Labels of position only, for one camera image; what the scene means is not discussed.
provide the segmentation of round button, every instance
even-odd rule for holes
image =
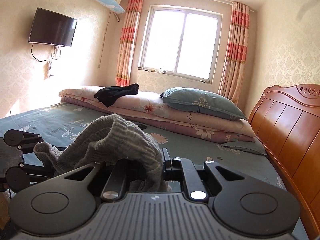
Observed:
[[[65,209],[69,204],[67,196],[57,192],[47,192],[33,198],[32,208],[42,214],[53,214]]]
[[[240,204],[244,210],[257,215],[269,214],[275,211],[278,206],[278,202],[274,197],[264,193],[244,195],[240,200]]]
[[[119,194],[118,192],[115,192],[115,191],[106,191],[102,194],[102,196],[106,199],[114,199],[119,197]]]
[[[193,198],[193,199],[204,199],[207,197],[207,194],[203,191],[194,191],[194,192],[191,192],[190,196]]]

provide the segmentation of power cord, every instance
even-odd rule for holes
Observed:
[[[39,59],[37,59],[37,58],[33,55],[33,53],[32,53],[33,45],[34,45],[34,43],[32,43],[32,46],[31,46],[31,54],[32,54],[32,56],[33,56],[38,62],[53,61],[53,60],[57,60],[57,59],[59,59],[59,58],[61,57],[61,47],[59,46],[60,55],[59,55],[58,58],[53,59],[53,57],[52,57],[52,48],[51,48],[51,58],[50,58],[50,59],[45,59],[45,60],[39,60]],[[54,46],[54,48],[55,48],[55,52],[58,53],[58,52],[57,52],[57,50],[58,50],[58,49],[57,49],[57,46]]]
[[[104,40],[105,40],[105,38],[106,38],[107,28],[108,28],[109,21],[110,21],[110,16],[111,16],[111,11],[110,11],[110,13],[109,13],[109,18],[108,18],[108,22],[107,22],[107,26],[106,26],[106,31],[104,32],[104,36],[103,36],[102,50],[101,50],[101,56],[100,56],[100,61],[99,61],[98,68],[101,67],[100,65],[101,65],[101,59],[102,59],[102,53],[103,53],[103,47],[104,47]]]

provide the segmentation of black mechanical part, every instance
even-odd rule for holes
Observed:
[[[23,136],[22,153],[42,139],[26,137],[34,141]],[[6,153],[17,151],[11,141]],[[146,179],[137,161],[89,164],[47,181],[50,167],[15,163],[6,179],[16,191],[27,187],[9,204],[16,239],[293,239],[300,207],[290,193],[214,161],[194,165],[162,153],[163,178],[179,181],[182,193],[127,192],[131,181]]]
[[[20,232],[13,240],[37,240]],[[52,240],[252,240],[219,223],[206,204],[185,199],[182,193],[127,193],[103,203],[84,226]],[[285,234],[273,240],[295,240]]]
[[[172,166],[181,169],[183,174],[182,185],[186,197],[192,201],[206,203],[208,201],[208,193],[193,162],[189,159],[176,157],[172,159]]]
[[[14,146],[18,150],[22,150],[23,154],[26,154],[33,152],[33,147],[39,142],[44,142],[44,140],[40,134],[11,129],[5,132],[4,142],[8,146]]]
[[[214,161],[205,162],[204,169],[222,186],[213,210],[226,226],[255,237],[293,231],[300,206],[289,192]]]
[[[107,183],[101,193],[101,199],[104,201],[117,201],[123,198],[127,189],[127,170],[129,160],[119,160],[113,167],[113,170],[107,180]]]
[[[11,167],[23,162],[22,151],[11,147],[0,138],[0,183],[6,183],[5,174]]]
[[[4,138],[0,138],[0,183],[1,191],[5,191],[4,184],[18,193],[33,184],[52,178],[53,167],[42,167],[24,163],[23,154],[33,152],[33,147],[43,142],[40,134],[19,130],[8,130]]]
[[[12,167],[7,170],[5,175],[9,188],[14,192],[19,191],[30,186],[29,176],[20,168]]]
[[[87,186],[100,167],[88,164],[24,189],[9,204],[11,221],[26,232],[42,236],[67,233],[80,227],[96,209],[95,198]],[[85,172],[81,171],[89,169],[82,180],[74,176],[83,175]]]

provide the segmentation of gray knit sweater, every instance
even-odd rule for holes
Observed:
[[[162,153],[158,143],[117,114],[93,121],[63,152],[41,142],[34,147],[34,153],[44,166],[53,165],[60,174],[92,162],[112,165],[124,158],[138,160],[147,171],[147,179],[132,183],[131,190],[168,191],[168,184],[162,178]]]

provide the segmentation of window frame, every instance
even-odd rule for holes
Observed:
[[[219,14],[216,12],[211,12],[211,11],[206,11],[206,10],[201,10],[201,9],[188,8],[188,7],[178,7],[178,6],[168,6],[168,5],[166,5],[166,6],[150,5],[150,9],[149,9],[148,17],[147,17],[147,24],[145,27],[145,32],[144,32],[144,36],[143,36],[143,40],[142,40],[142,50],[141,50],[140,59],[139,59],[139,69],[151,70],[151,71],[157,70],[156,68],[144,67],[144,61],[145,61],[145,56],[146,56],[147,47],[148,47],[148,43],[149,43],[150,31],[151,31],[151,24],[153,22],[153,17],[154,17],[154,14],[156,11],[175,11],[175,12],[180,11],[180,12],[185,13],[182,32],[181,32],[181,36],[180,36],[179,48],[178,48],[178,52],[177,52],[175,68],[174,68],[174,71],[166,70],[166,74],[179,76],[179,77],[183,77],[183,78],[188,78],[188,79],[192,79],[192,80],[197,80],[200,82],[211,83],[213,76],[214,76],[214,72],[215,72],[215,68],[216,68],[216,64],[217,64],[217,58],[218,58],[218,51],[219,51],[219,45],[220,45],[220,35],[221,35],[222,14]],[[200,77],[191,76],[191,75],[182,74],[182,73],[177,72],[179,58],[180,58],[180,52],[181,52],[181,47],[182,47],[181,45],[183,42],[184,29],[185,29],[186,19],[187,19],[188,13],[209,16],[209,17],[217,19],[217,21],[218,21],[216,39],[215,39],[215,43],[214,43],[214,49],[213,49],[212,61],[211,61],[208,79],[204,79],[204,78],[200,78]]]

